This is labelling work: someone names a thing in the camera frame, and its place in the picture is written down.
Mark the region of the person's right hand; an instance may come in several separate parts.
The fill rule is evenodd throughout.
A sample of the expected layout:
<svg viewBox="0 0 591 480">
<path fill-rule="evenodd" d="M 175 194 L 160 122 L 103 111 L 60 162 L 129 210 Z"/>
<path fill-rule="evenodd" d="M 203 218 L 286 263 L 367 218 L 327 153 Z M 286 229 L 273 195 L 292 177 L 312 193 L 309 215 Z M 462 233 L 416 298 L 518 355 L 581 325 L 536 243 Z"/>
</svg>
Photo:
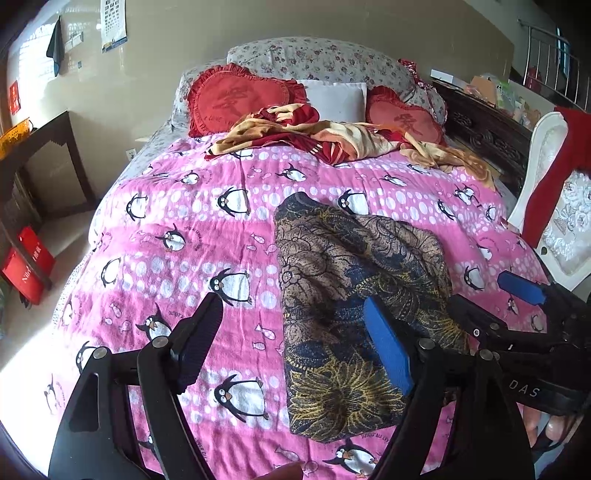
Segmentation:
<svg viewBox="0 0 591 480">
<path fill-rule="evenodd" d="M 522 410 L 522 418 L 530 446 L 533 447 L 542 433 L 552 443 L 569 442 L 575 434 L 582 416 L 555 416 L 550 415 L 547 420 L 546 413 L 524 406 Z"/>
</svg>

